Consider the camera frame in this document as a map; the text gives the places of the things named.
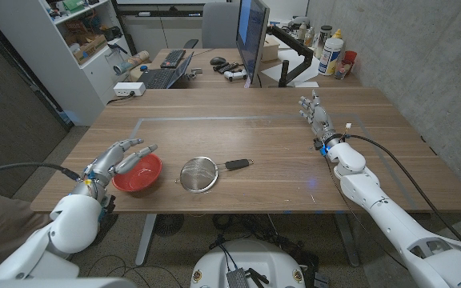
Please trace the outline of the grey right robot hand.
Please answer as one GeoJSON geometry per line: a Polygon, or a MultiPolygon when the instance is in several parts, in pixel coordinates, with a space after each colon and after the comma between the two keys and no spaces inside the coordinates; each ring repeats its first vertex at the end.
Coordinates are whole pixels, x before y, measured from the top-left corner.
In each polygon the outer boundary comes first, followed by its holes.
{"type": "Polygon", "coordinates": [[[312,99],[302,96],[299,105],[302,107],[299,113],[311,125],[311,129],[319,142],[327,149],[340,143],[340,137],[335,131],[330,116],[320,104],[320,98],[315,90],[312,90],[312,99]]]}

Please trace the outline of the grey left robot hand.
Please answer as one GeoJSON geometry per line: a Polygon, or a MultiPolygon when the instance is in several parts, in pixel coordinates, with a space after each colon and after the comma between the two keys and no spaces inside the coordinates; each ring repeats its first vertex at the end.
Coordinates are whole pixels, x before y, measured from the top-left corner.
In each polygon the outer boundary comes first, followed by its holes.
{"type": "Polygon", "coordinates": [[[125,152],[130,147],[141,143],[143,143],[141,138],[125,139],[115,142],[85,168],[81,180],[98,179],[106,186],[116,174],[126,174],[130,172],[142,158],[151,154],[158,148],[157,144],[153,144],[124,158],[125,152]]]}

